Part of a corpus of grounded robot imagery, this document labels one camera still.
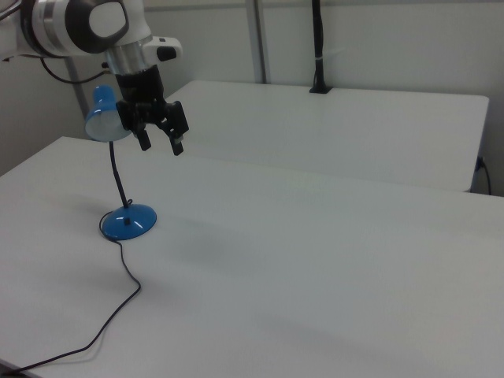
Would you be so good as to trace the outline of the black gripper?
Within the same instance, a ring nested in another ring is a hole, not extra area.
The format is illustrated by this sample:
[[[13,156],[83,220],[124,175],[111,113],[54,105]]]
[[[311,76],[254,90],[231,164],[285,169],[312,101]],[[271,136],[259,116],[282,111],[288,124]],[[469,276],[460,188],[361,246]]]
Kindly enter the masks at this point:
[[[175,156],[183,153],[189,126],[181,102],[166,103],[158,66],[132,74],[116,74],[122,99],[117,102],[121,123],[137,138],[142,151],[151,148],[146,127],[155,124],[168,137]]]

